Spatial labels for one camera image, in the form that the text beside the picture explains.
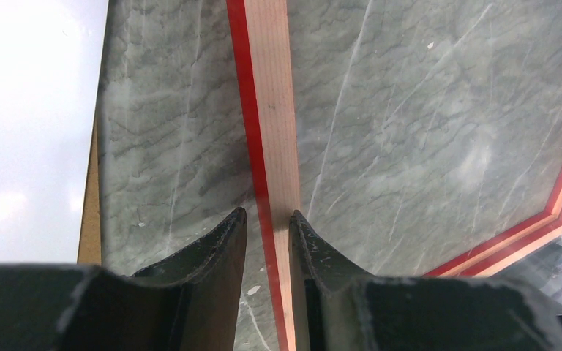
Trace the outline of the orange wooden picture frame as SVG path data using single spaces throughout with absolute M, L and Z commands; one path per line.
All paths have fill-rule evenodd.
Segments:
M 291 214 L 377 275 L 489 276 L 562 235 L 562 1 L 229 1 L 281 350 Z

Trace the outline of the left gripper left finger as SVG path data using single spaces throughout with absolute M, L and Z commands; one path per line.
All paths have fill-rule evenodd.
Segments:
M 236 208 L 131 276 L 0 264 L 0 350 L 232 350 L 247 244 Z

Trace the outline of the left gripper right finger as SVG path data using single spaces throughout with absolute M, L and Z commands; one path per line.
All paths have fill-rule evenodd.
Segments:
M 562 350 L 549 299 L 508 279 L 375 276 L 289 221 L 298 350 Z

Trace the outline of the white photo sheet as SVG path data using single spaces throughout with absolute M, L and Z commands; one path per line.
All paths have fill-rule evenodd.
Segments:
M 0 1 L 0 262 L 74 263 L 106 1 Z

